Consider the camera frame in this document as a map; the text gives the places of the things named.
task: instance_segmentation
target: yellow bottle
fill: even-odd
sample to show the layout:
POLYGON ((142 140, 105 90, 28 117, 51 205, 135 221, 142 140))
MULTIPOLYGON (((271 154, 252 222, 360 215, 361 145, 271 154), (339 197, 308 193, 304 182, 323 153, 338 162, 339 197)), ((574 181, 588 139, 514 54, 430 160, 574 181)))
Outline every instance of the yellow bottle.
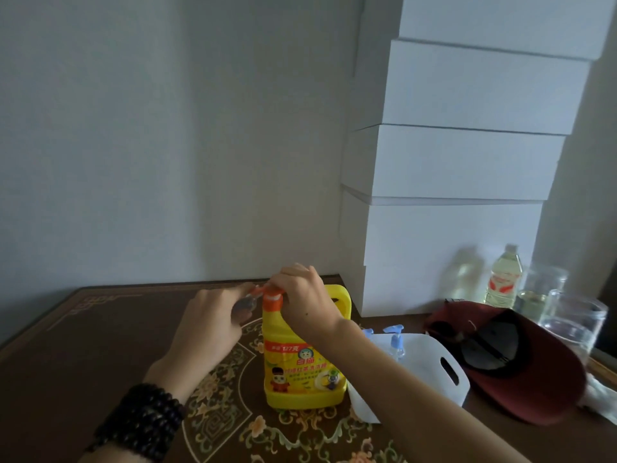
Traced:
MULTIPOLYGON (((326 285, 343 317, 351 318, 347 289, 326 285)), ((268 404, 277 409, 312 409, 343 401, 347 380, 282 319, 282 290, 266 285, 262 303, 265 380, 268 404)))

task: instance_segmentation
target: cap brim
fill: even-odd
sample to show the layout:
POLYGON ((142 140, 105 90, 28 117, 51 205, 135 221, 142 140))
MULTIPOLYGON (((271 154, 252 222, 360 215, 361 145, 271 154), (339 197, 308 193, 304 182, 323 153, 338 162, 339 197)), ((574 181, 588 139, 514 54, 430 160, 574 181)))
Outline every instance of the cap brim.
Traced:
POLYGON ((558 338, 522 315, 518 317, 531 355, 519 373, 503 378, 463 368, 487 395, 513 415, 536 425, 550 425, 562 420, 582 397, 587 381, 585 369, 558 338))

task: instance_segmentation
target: blue pump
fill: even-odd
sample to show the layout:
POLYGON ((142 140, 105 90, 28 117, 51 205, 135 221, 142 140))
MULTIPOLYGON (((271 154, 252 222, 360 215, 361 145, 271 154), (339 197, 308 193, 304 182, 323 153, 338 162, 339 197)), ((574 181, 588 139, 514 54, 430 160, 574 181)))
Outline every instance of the blue pump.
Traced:
POLYGON ((403 348, 403 338, 400 332, 405 328, 403 325, 392 325, 391 327, 385 327, 384 333, 392 333, 392 339, 390 340, 390 355, 397 362, 405 356, 405 348, 403 348))

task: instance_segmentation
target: left hand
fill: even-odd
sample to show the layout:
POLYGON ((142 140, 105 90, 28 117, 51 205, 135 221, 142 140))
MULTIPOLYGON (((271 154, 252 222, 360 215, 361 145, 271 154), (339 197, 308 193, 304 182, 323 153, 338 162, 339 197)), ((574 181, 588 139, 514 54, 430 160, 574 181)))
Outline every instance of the left hand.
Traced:
POLYGON ((231 308, 255 285, 201 290, 186 306, 167 354, 155 362, 144 382, 154 383, 185 403, 199 382, 225 358, 242 335, 251 312, 231 308))

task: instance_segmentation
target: patterned tablecloth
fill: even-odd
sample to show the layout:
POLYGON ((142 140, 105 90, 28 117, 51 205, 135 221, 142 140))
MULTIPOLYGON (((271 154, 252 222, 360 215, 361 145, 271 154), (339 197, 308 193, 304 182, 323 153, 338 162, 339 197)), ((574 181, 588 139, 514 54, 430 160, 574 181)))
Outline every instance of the patterned tablecloth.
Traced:
MULTIPOLYGON (((325 277, 341 284, 339 277, 325 277)), ((229 283, 80 289, 0 350, 0 461, 74 462, 127 389, 167 349, 184 307, 201 288, 229 283)), ((352 317, 363 327, 423 316, 352 317)), ((360 421, 349 398, 335 407, 274 410, 263 392, 260 310, 229 355, 204 377, 166 461, 403 462, 381 425, 360 421)), ((617 427, 578 411, 538 428, 472 390, 465 408, 536 463, 613 461, 617 427)))

